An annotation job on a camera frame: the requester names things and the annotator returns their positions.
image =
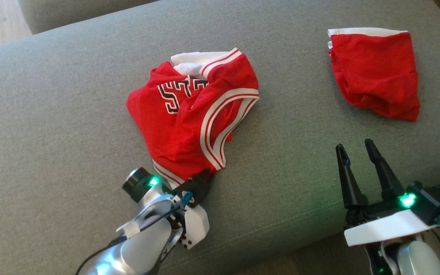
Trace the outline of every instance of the clothing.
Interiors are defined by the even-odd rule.
[[[417,72],[407,31],[382,28],[328,30],[330,59],[342,96],[386,117],[416,121]]]
[[[132,92],[127,108],[154,167],[172,187],[209,168],[225,167],[223,146],[259,99],[245,54],[193,52],[171,57]]]

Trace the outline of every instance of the jersey lettering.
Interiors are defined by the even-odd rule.
[[[161,85],[157,88],[163,99],[166,100],[166,110],[167,113],[175,114],[180,110],[180,103],[178,97],[176,96],[176,91],[182,91],[187,97],[190,97],[194,92],[200,91],[208,85],[207,80],[191,78],[189,75],[185,80],[170,81]]]

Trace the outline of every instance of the folded red cloth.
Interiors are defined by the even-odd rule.
[[[342,96],[386,117],[416,121],[417,71],[407,31],[381,28],[328,30],[330,58]]]

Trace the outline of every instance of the basketball jersey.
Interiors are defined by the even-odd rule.
[[[225,167],[225,141],[258,99],[254,70],[233,49],[171,57],[129,95],[127,108],[155,170],[175,188],[206,168]]]

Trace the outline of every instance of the green light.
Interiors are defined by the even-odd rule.
[[[414,194],[405,194],[400,197],[400,202],[402,203],[403,207],[410,208],[415,203],[415,198],[417,198]]]
[[[145,187],[147,189],[151,189],[158,184],[159,184],[159,180],[156,177],[154,177],[150,179],[149,183],[147,183]]]

